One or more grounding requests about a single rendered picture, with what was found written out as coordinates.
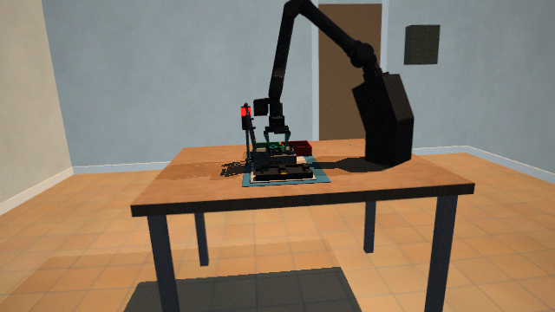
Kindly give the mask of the red open box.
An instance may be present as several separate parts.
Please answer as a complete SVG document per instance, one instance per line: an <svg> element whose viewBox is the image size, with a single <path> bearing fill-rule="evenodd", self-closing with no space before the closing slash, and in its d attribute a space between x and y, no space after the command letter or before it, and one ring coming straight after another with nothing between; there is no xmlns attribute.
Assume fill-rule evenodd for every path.
<svg viewBox="0 0 555 312"><path fill-rule="evenodd" d="M284 141L280 141L280 144L284 145ZM297 156L312 156L312 146L307 140L288 141L287 146L290 146L290 144L297 147L293 148Z"/></svg>

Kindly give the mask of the green bin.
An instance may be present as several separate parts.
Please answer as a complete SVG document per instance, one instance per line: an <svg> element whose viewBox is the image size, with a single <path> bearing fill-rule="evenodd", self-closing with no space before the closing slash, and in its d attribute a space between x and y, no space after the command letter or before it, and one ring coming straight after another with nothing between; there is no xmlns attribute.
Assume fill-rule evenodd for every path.
<svg viewBox="0 0 555 312"><path fill-rule="evenodd" d="M261 142L261 143L257 143L257 148L266 148L267 142ZM271 145L280 145L279 142L270 142L270 146Z"/></svg>

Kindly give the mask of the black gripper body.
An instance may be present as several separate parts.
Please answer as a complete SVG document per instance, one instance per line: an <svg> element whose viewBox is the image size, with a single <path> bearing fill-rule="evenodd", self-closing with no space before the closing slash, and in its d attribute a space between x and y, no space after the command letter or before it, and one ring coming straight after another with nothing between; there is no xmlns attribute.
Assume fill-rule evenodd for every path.
<svg viewBox="0 0 555 312"><path fill-rule="evenodd" d="M288 131L285 131L285 130L288 130ZM274 132L274 131L273 131L273 128L265 127L264 133L281 134L281 133L291 133L291 131L289 131L289 127L288 127L288 126L284 126L283 132L281 132L281 133L276 133L276 132Z"/></svg>

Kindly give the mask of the green circuit board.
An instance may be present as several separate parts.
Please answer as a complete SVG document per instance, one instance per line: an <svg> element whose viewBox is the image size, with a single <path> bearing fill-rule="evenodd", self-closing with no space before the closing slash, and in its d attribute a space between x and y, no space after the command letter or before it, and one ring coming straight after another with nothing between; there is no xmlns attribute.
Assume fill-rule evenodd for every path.
<svg viewBox="0 0 555 312"><path fill-rule="evenodd" d="M270 146L270 152L271 151L272 152L279 152L279 148L281 148L281 152L286 152L285 146L282 146L282 145L277 145L277 146L271 145Z"/></svg>

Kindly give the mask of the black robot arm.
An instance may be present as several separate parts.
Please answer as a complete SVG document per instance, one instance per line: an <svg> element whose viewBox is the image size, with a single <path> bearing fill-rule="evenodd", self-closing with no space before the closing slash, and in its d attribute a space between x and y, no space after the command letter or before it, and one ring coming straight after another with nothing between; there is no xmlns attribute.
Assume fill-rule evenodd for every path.
<svg viewBox="0 0 555 312"><path fill-rule="evenodd" d="M270 104L270 115L275 116L269 116L269 128L273 128L273 131L276 133L283 132L284 128L284 115L278 116L283 114L283 103L280 103L280 97L284 85L284 74L291 44L293 24L299 13L308 18L325 35L341 47L350 58L350 62L354 67L362 68L364 73L362 76L365 82L378 75L389 75L389 72L383 73L382 69L379 68L374 49L370 44L362 43L349 36L318 9L311 0L290 0L284 4L268 93L270 98L253 101L254 116L266 116L269 113L268 104Z"/></svg>

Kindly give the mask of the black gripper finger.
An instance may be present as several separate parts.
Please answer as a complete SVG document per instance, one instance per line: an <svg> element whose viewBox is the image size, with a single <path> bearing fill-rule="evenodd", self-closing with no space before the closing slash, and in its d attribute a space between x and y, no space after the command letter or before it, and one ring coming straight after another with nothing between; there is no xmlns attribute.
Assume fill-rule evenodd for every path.
<svg viewBox="0 0 555 312"><path fill-rule="evenodd" d="M287 147L287 142L288 142L290 136L291 136L290 133L285 133L285 134L284 134L284 145L285 145L285 149L286 149L286 147Z"/></svg>
<svg viewBox="0 0 555 312"><path fill-rule="evenodd" d="M269 134L268 133L264 133L264 137L267 141L268 147L270 148L270 142L269 142Z"/></svg>

